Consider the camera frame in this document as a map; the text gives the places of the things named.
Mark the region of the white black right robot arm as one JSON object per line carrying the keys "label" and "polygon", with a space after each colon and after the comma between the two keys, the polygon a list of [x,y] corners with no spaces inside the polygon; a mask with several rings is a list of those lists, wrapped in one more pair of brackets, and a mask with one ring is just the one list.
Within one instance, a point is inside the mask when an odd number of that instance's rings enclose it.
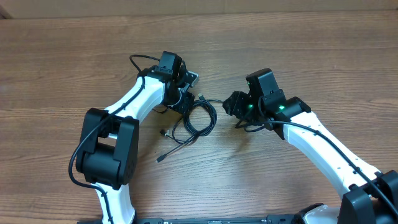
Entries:
{"label": "white black right robot arm", "polygon": [[299,149],[329,180],[341,204],[316,203],[294,215],[268,216],[268,223],[397,223],[397,172],[383,173],[351,152],[300,98],[283,91],[235,91],[224,101],[227,114],[247,132],[275,131]]}

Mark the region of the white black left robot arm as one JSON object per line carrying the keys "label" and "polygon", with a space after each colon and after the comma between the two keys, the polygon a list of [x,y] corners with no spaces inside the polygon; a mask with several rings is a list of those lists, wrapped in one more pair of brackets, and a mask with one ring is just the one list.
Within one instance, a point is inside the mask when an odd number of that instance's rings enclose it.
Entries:
{"label": "white black left robot arm", "polygon": [[183,66],[154,65],[141,70],[116,103],[86,112],[68,173],[74,184],[96,191],[103,212],[98,223],[134,223],[129,182],[137,164],[139,126],[158,105],[186,112],[193,102],[187,90],[197,82],[198,74]]}

